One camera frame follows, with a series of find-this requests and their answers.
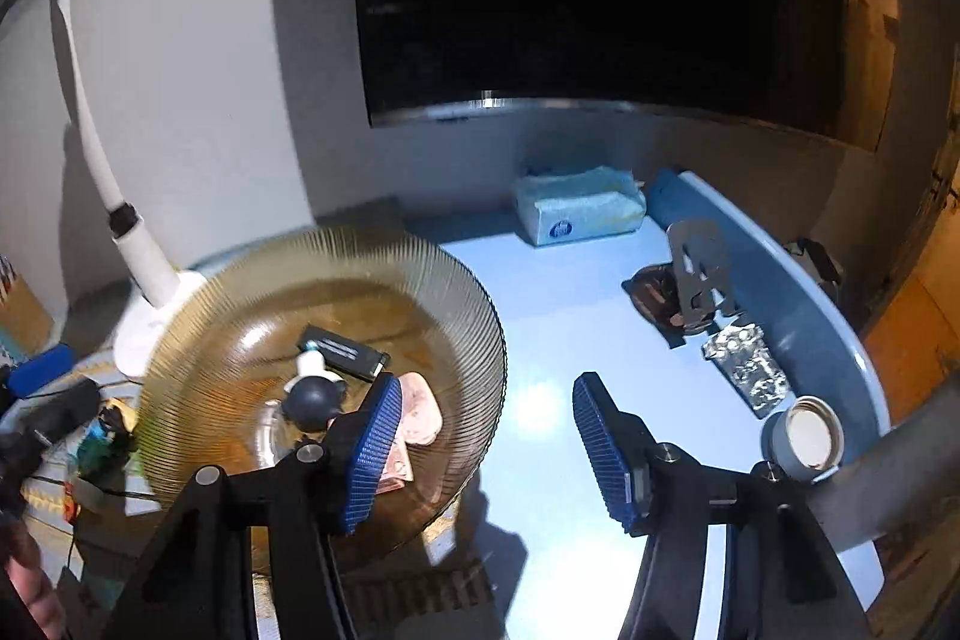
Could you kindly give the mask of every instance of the foil wrapped item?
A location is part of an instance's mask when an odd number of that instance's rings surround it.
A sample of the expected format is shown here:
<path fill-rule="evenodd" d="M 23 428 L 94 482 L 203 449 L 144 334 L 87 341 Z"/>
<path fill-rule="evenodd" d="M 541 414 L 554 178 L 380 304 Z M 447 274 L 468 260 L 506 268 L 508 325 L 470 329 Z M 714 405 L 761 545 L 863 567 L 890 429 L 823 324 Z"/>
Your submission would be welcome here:
<path fill-rule="evenodd" d="M 731 324 L 712 335 L 704 343 L 704 358 L 720 368 L 757 418 L 766 417 L 791 390 L 755 323 Z"/>

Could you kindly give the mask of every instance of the tissue box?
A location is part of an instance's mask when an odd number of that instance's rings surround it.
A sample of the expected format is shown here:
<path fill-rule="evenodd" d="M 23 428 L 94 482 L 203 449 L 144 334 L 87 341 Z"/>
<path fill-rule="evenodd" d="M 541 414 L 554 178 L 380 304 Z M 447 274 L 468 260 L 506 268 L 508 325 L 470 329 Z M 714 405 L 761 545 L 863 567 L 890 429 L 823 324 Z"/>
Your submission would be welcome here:
<path fill-rule="evenodd" d="M 634 175 L 609 167 L 522 177 L 514 196 L 517 215 L 536 245 L 635 231 L 647 212 Z"/>

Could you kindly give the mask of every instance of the finger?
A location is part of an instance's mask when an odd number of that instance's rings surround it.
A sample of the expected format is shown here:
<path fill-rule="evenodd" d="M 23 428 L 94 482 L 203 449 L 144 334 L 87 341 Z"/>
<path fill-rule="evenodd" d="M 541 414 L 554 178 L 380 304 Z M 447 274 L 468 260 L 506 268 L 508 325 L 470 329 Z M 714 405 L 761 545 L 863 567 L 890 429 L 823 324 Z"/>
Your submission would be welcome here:
<path fill-rule="evenodd" d="M 15 558 L 7 560 L 7 577 L 27 607 L 37 599 L 43 588 L 43 571 L 24 567 Z"/>
<path fill-rule="evenodd" d="M 7 540 L 11 557 L 28 570 L 40 569 L 40 546 L 23 521 L 14 521 L 8 526 Z"/>
<path fill-rule="evenodd" d="M 64 607 L 47 576 L 43 578 L 40 595 L 30 605 L 30 615 L 51 640 L 59 640 L 59 637 L 64 634 Z"/>

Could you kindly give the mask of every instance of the white wall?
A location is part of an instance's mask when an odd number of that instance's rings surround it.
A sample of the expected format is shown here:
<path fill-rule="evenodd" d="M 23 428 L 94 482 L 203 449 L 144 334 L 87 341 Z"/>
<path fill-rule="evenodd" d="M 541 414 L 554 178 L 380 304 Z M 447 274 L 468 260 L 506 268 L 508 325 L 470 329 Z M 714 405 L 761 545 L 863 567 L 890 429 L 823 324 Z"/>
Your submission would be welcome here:
<path fill-rule="evenodd" d="M 557 161 L 607 161 L 647 178 L 661 166 L 691 167 L 775 235 L 817 224 L 849 256 L 841 260 L 856 263 L 848 234 L 861 208 L 847 191 L 861 181 L 848 173 L 851 157 L 877 167 L 834 143 L 654 116 L 531 114 L 373 130 L 353 0 L 73 0 L 73 17 L 117 179 L 184 266 L 379 196 L 419 213 L 494 206 L 528 164 Z M 950 46 L 953 30 L 939 34 Z M 66 111 L 49 43 L 44 4 L 0 41 L 0 249 L 61 314 L 123 268 L 106 234 L 95 234 L 106 228 L 82 162 L 64 161 Z M 930 77 L 912 77 L 931 106 L 941 92 L 946 104 L 946 48 L 933 49 Z M 895 89 L 903 71 L 898 60 Z M 925 113 L 912 121 L 936 116 Z M 911 172 L 928 167 L 910 156 Z M 916 203 L 909 190 L 901 200 Z"/>

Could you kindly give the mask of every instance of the amber glass plate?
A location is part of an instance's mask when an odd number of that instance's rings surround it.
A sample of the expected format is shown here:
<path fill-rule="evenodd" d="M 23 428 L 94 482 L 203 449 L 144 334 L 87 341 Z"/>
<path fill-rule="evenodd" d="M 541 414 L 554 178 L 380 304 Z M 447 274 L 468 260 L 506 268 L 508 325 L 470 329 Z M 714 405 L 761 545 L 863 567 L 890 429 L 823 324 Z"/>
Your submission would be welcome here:
<path fill-rule="evenodd" d="M 309 323 L 390 353 L 395 374 L 424 375 L 443 413 L 436 441 L 410 446 L 414 482 L 378 496 L 370 519 L 339 542 L 349 571 L 413 539 L 472 477 L 503 407 L 506 348 L 487 292 L 430 242 L 347 227 L 267 242 L 190 299 L 152 358 L 137 432 L 165 509 L 204 464 L 257 468 L 261 411 L 296 374 Z M 344 408 L 366 389 L 349 379 Z M 265 533 L 253 549 L 264 571 Z"/>

